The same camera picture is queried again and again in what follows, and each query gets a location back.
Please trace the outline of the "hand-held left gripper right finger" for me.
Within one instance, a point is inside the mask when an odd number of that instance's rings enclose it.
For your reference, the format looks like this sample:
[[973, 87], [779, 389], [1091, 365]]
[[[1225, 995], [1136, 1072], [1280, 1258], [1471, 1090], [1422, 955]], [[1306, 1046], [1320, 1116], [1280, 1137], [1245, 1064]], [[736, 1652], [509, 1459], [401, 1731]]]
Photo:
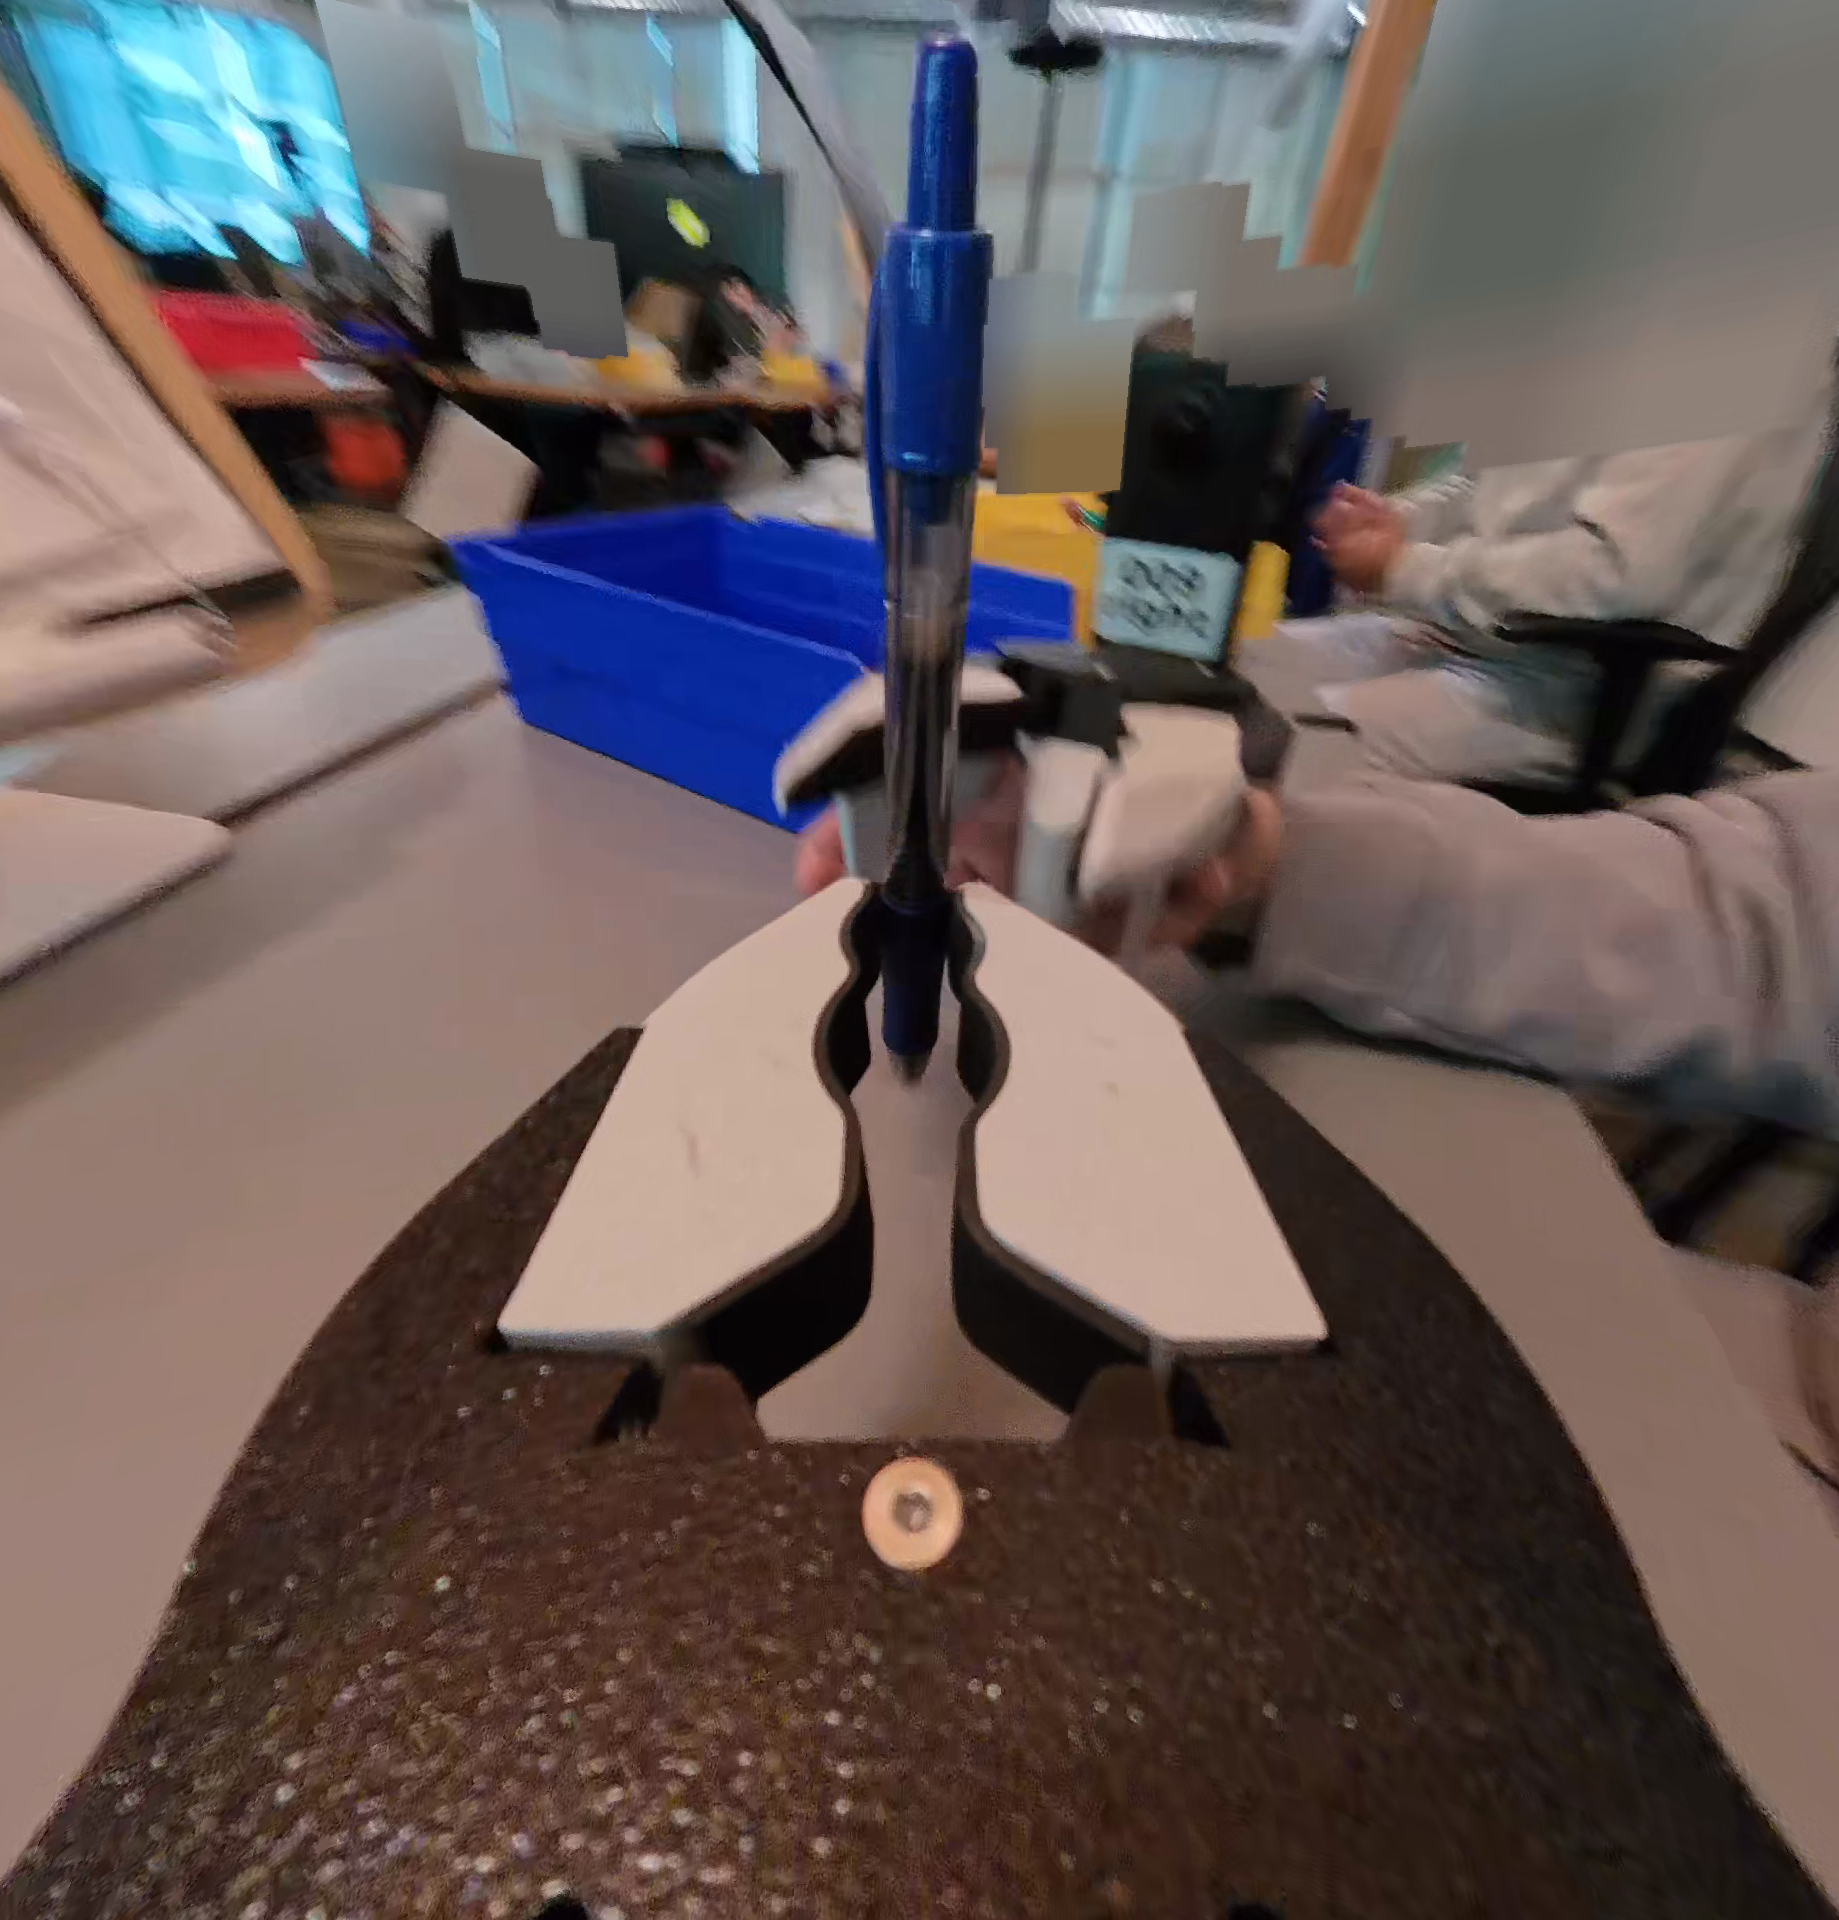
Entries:
[[1332, 1338], [1177, 1018], [1100, 952], [984, 883], [956, 903], [952, 1300], [959, 1329], [1062, 1413], [1143, 1370]]

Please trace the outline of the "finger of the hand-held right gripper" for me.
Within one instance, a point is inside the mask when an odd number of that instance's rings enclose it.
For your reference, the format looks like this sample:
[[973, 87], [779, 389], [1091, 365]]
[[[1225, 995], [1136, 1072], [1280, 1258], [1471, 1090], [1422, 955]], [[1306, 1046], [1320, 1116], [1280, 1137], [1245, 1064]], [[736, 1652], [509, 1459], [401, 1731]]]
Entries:
[[[967, 662], [959, 677], [956, 758], [948, 820], [977, 807], [1017, 747], [1022, 690], [1000, 668]], [[795, 733], [774, 762], [774, 805], [783, 820], [836, 812], [851, 876], [885, 876], [892, 852], [883, 674], [863, 674]]]
[[1020, 740], [1015, 900], [1057, 927], [1110, 903], [1152, 907], [1242, 820], [1242, 720], [1217, 708], [1123, 705], [1107, 740], [1076, 722]]

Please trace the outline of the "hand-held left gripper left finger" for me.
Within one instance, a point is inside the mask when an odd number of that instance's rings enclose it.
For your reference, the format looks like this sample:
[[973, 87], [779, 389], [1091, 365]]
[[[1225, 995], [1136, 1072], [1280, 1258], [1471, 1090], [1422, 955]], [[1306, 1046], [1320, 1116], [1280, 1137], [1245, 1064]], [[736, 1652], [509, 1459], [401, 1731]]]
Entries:
[[729, 948], [644, 1025], [500, 1309], [518, 1352], [721, 1368], [766, 1394], [868, 1307], [854, 1090], [876, 960], [857, 879]]

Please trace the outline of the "blue plastic bin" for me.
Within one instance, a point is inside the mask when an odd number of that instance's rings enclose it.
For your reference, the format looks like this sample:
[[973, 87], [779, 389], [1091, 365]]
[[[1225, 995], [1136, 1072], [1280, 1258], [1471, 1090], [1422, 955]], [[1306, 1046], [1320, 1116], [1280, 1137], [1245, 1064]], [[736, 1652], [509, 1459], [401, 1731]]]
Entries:
[[870, 535], [729, 508], [528, 523], [453, 543], [522, 718], [764, 824], [774, 764], [883, 671]]

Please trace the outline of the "blue pen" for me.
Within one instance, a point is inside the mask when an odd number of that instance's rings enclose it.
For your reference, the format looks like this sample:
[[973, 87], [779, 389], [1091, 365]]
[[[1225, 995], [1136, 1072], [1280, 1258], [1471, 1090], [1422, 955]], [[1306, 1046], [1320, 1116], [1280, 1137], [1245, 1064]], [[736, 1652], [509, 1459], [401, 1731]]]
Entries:
[[916, 62], [908, 214], [885, 234], [868, 310], [866, 454], [885, 610], [881, 1032], [909, 1082], [937, 1046], [952, 920], [956, 710], [993, 281], [977, 187], [977, 49], [937, 37]]

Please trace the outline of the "person's right forearm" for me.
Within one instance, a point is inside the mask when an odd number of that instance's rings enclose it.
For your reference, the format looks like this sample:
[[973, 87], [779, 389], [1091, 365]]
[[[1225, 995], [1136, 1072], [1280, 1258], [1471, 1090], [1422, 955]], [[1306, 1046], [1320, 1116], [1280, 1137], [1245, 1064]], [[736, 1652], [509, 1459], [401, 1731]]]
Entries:
[[1283, 818], [1258, 990], [1365, 1035], [1839, 1139], [1839, 772], [1571, 817], [1342, 780]]

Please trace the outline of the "grey desk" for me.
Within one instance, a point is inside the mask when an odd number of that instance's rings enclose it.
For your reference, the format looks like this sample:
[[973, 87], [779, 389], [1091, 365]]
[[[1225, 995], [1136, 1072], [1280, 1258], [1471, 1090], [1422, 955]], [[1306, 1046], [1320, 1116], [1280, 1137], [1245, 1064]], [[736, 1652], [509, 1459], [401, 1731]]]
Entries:
[[[490, 700], [0, 990], [0, 1877], [336, 1298], [788, 879], [783, 833]], [[1213, 1023], [1501, 1315], [1839, 1897], [1839, 1545], [1579, 1108], [1302, 1015]]]

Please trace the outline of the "person's right hand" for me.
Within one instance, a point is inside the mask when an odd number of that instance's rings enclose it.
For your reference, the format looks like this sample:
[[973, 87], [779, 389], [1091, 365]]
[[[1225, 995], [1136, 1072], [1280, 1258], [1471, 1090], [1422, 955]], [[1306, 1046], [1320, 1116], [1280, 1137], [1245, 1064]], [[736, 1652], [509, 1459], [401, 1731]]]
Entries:
[[[949, 872], [956, 883], [979, 880], [1005, 896], [1015, 892], [1026, 784], [1022, 762], [1005, 764], [955, 828]], [[1273, 787], [1252, 784], [1226, 839], [1197, 868], [1176, 876], [1158, 905], [1105, 900], [1078, 917], [1076, 937], [1132, 966], [1150, 954], [1195, 948], [1215, 927], [1251, 925], [1268, 897], [1284, 836], [1280, 799]]]

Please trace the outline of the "large yellow plastic bin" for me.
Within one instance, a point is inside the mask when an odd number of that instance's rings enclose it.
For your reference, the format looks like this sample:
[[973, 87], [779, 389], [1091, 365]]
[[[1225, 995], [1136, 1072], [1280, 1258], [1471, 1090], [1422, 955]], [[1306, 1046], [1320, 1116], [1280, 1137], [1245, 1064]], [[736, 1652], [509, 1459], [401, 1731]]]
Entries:
[[[1075, 640], [1093, 645], [1091, 600], [1105, 540], [1107, 497], [1100, 492], [1002, 492], [979, 483], [973, 550], [979, 563], [1054, 579], [1075, 591]], [[1245, 565], [1228, 651], [1263, 640], [1287, 618], [1290, 557], [1261, 540]]]

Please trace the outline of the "background wooden table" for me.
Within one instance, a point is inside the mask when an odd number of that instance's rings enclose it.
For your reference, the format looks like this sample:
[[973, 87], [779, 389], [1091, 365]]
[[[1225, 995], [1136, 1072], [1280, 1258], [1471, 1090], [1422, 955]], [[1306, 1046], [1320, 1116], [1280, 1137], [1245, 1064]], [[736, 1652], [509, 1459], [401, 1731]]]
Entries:
[[354, 414], [388, 409], [395, 400], [391, 377], [409, 379], [421, 389], [455, 400], [482, 398], [518, 404], [552, 404], [600, 412], [619, 420], [675, 420], [703, 412], [736, 412], [747, 418], [831, 415], [839, 397], [831, 383], [783, 385], [644, 385], [603, 377], [585, 385], [550, 385], [505, 379], [470, 368], [432, 366], [418, 360], [386, 360], [380, 371], [331, 368], [300, 362], [291, 368], [206, 372], [204, 383], [229, 414], [310, 412]]

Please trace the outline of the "black office chair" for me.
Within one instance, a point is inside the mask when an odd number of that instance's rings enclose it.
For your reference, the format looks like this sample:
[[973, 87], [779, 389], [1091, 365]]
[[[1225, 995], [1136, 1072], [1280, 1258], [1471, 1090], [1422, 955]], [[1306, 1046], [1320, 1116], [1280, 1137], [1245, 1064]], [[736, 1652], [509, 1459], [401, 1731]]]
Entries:
[[1477, 780], [1475, 790], [1530, 817], [1691, 795], [1709, 787], [1750, 698], [1839, 604], [1839, 428], [1800, 518], [1792, 565], [1736, 647], [1657, 619], [1517, 615], [1507, 639], [1588, 664], [1588, 703], [1552, 780]]

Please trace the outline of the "red plastic bin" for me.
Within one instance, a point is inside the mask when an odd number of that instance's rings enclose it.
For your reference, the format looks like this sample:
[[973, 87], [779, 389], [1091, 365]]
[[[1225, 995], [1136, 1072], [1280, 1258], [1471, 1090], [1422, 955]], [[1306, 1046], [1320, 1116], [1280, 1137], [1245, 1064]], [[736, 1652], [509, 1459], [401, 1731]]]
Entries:
[[284, 300], [159, 290], [152, 307], [209, 374], [298, 371], [321, 357], [314, 323]]

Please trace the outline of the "printed paper sheets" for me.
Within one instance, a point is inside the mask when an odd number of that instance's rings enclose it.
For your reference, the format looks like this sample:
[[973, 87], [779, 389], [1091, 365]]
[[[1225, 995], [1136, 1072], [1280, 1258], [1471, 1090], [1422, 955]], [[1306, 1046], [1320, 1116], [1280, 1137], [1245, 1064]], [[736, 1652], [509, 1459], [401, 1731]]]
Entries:
[[0, 184], [0, 754], [212, 682], [303, 607]]

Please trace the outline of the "wooden document stand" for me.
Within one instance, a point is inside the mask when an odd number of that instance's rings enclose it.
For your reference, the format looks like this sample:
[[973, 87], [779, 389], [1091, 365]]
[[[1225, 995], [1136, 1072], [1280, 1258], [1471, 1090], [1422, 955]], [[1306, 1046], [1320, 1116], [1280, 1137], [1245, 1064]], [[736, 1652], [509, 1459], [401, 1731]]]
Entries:
[[479, 705], [500, 666], [453, 584], [336, 615], [300, 517], [3, 79], [0, 184], [305, 595], [212, 682], [0, 754], [3, 988], [216, 868], [234, 818]]

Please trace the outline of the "black wall screen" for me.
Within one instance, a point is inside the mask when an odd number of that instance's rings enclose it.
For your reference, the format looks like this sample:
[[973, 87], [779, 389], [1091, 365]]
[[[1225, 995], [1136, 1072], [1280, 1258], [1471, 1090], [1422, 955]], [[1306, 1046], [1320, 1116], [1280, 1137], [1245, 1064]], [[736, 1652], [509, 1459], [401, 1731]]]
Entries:
[[789, 303], [788, 184], [703, 148], [624, 148], [578, 157], [588, 235], [613, 247], [624, 303], [644, 283], [702, 291], [725, 272]]

